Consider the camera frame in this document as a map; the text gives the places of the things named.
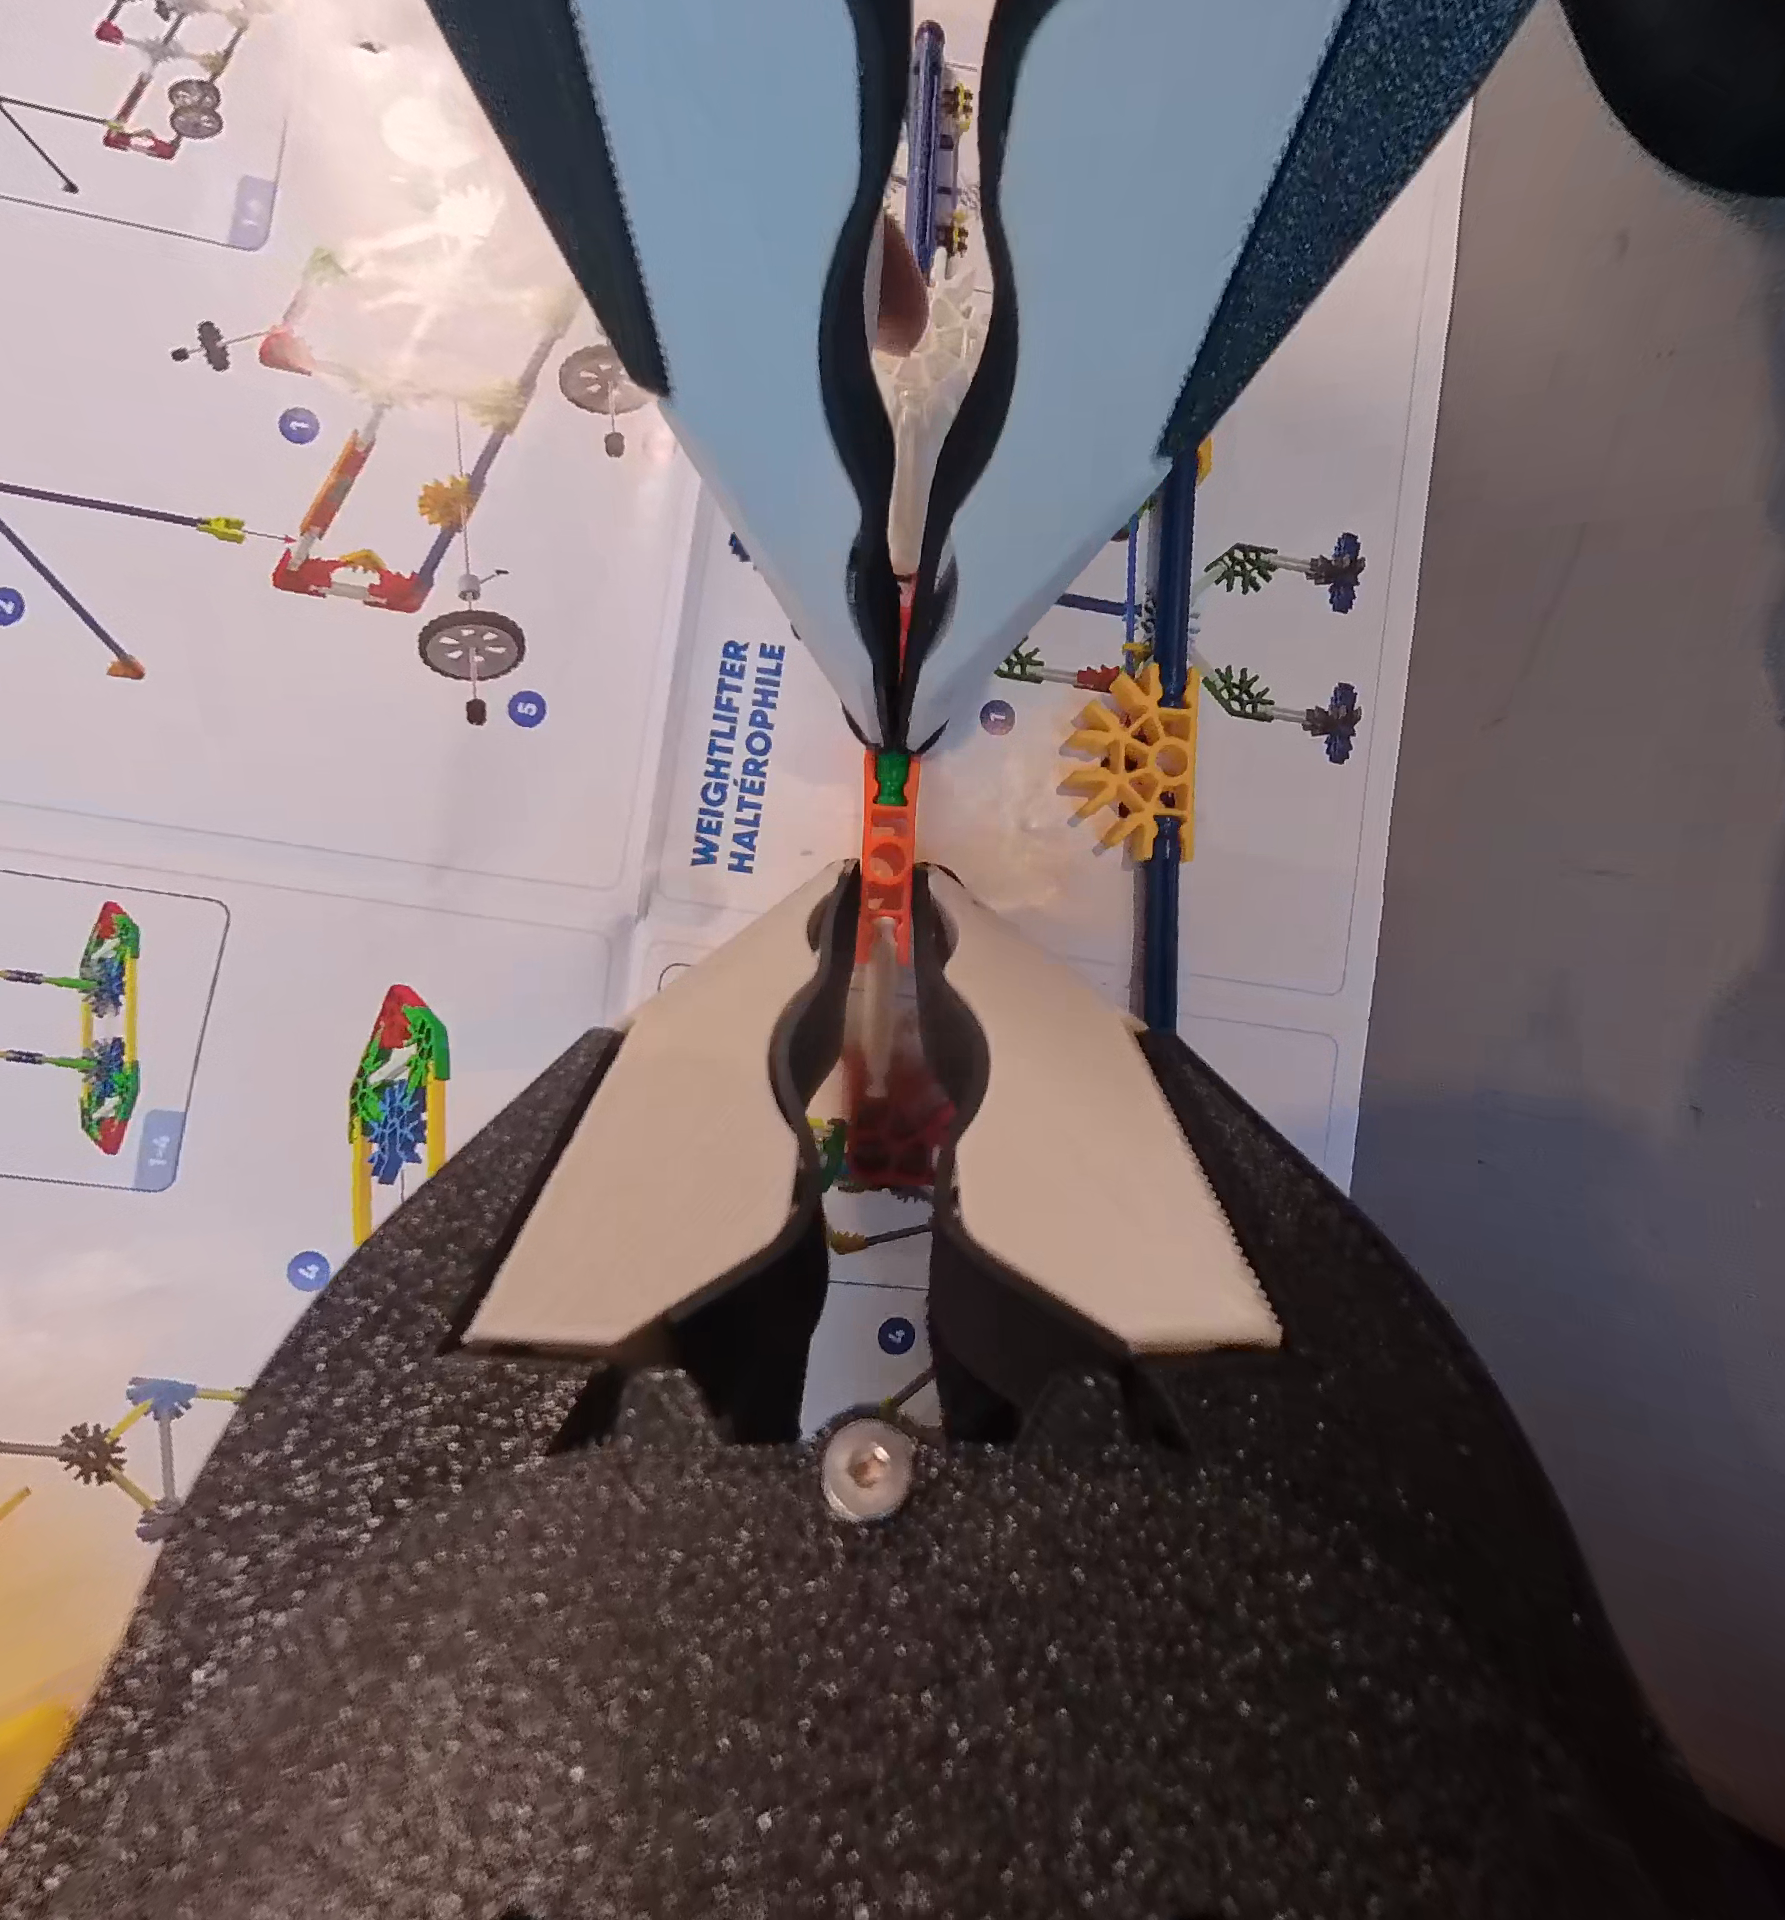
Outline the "orange toy bar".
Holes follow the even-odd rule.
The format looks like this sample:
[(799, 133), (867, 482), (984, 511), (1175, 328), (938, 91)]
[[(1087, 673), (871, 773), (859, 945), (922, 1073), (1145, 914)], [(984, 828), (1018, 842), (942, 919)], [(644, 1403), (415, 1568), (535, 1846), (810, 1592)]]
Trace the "orange toy bar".
[(859, 914), (854, 914), (854, 964), (892, 939), (897, 958), (909, 964), (909, 903), (916, 903), (916, 856), (917, 856), (917, 758), (909, 784), (909, 808), (871, 808), (871, 762), (859, 769)]

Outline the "white instruction sheet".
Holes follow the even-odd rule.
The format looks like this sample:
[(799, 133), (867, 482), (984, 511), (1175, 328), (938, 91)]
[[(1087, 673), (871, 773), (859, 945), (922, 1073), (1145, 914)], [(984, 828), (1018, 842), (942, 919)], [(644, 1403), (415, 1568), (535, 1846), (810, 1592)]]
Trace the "white instruction sheet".
[(273, 588), (370, 407), (259, 366), (345, 86), (250, 20), (223, 133), (104, 144), (108, 3), (0, 3), (0, 1725), (80, 1708), (358, 1234), (586, 1028), (854, 836), (854, 738), (576, 315), (424, 604)]

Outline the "blue toy rod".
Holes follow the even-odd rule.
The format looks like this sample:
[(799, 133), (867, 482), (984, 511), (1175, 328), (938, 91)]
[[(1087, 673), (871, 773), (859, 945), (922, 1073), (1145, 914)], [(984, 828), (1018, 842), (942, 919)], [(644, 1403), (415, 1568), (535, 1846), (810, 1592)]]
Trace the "blue toy rod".
[(1188, 699), (1188, 604), (1193, 604), (1193, 489), (1199, 455), (1180, 455), (1153, 503), (1147, 653), (1169, 708)]
[(970, 250), (960, 210), (960, 144), (975, 129), (975, 86), (942, 59), (942, 29), (922, 20), (909, 54), (903, 91), (903, 246), (922, 278), (938, 261)]
[(1135, 897), (1135, 1017), (1147, 1033), (1180, 1033), (1180, 881), (1184, 881), (1184, 828), (1160, 820), (1153, 848), (1141, 861)]

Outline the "white snowflake connector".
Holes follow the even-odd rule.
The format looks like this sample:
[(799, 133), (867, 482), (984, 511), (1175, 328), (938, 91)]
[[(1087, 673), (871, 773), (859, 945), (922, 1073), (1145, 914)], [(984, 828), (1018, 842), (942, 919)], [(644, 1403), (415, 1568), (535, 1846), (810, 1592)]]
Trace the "white snowflake connector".
[(980, 371), (984, 340), (992, 321), (992, 278), (984, 261), (960, 261), (951, 276), (928, 284), (928, 333), (916, 350), (892, 357), (877, 349), (877, 379), (892, 421), (922, 411), (955, 417)]

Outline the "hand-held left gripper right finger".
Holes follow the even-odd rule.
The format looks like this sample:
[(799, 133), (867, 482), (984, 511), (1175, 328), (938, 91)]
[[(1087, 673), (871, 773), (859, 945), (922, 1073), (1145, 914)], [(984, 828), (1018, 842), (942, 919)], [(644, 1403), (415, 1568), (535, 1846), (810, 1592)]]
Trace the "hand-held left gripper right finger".
[(1014, 1432), (1062, 1375), (1276, 1355), (1153, 1035), (942, 872), (916, 885), (916, 989), (955, 1106), (928, 1249), (942, 1421)]

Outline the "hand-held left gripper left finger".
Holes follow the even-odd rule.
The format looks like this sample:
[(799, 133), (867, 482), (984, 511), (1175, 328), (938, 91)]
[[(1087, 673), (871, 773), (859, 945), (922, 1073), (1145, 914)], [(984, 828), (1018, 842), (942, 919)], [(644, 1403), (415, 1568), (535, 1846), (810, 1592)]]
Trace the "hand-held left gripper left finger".
[(827, 1308), (827, 1084), (859, 872), (827, 867), (628, 1022), (586, 1109), (498, 1248), (479, 1355), (685, 1370), (728, 1437), (799, 1437)]

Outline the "dark rounded object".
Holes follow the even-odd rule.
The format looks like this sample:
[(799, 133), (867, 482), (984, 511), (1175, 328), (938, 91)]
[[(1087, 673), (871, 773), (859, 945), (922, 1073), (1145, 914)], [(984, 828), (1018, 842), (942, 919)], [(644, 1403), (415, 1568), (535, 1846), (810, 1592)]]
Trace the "dark rounded object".
[(1785, 0), (1564, 0), (1574, 51), (1667, 173), (1785, 202)]

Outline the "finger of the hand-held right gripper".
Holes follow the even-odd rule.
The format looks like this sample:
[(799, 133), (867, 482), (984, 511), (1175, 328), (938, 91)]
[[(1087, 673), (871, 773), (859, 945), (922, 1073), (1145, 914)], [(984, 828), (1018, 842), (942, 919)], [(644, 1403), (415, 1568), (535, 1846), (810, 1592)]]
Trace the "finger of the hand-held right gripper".
[(980, 91), (992, 316), (928, 482), (903, 748), (975, 699), (1169, 473), (1169, 417), (1345, 14), (1339, 0), (992, 12)]
[(664, 421), (854, 735), (897, 748), (897, 429), (867, 268), (903, 123), (903, 3), (570, 14), (664, 350)]

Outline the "red toy connector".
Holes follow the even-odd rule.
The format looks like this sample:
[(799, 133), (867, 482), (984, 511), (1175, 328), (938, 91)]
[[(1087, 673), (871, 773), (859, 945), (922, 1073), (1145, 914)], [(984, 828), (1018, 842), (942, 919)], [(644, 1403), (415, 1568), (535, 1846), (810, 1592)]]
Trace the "red toy connector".
[(897, 1054), (880, 1096), (871, 1088), (867, 1058), (839, 1058), (839, 1188), (848, 1193), (928, 1193), (938, 1146), (955, 1133), (955, 1099), (922, 1067), (922, 1054)]

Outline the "white toy rod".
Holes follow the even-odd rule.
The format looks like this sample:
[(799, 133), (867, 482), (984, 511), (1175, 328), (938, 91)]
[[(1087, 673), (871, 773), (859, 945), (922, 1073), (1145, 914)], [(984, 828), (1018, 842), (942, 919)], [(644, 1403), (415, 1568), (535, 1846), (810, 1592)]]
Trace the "white toy rod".
[(900, 1022), (909, 1012), (903, 971), (897, 949), (871, 949), (867, 964), (854, 964), (853, 994), (848, 994), (848, 1045), (839, 1045), (839, 1071), (848, 1071), (848, 1099), (859, 1109), (867, 1099), (892, 1096), (892, 1071), (900, 1054)]
[(928, 489), (942, 447), (942, 417), (928, 390), (897, 379), (892, 384), (892, 426), (897, 426), (897, 482), (892, 482), (892, 565), (897, 576), (917, 571)]

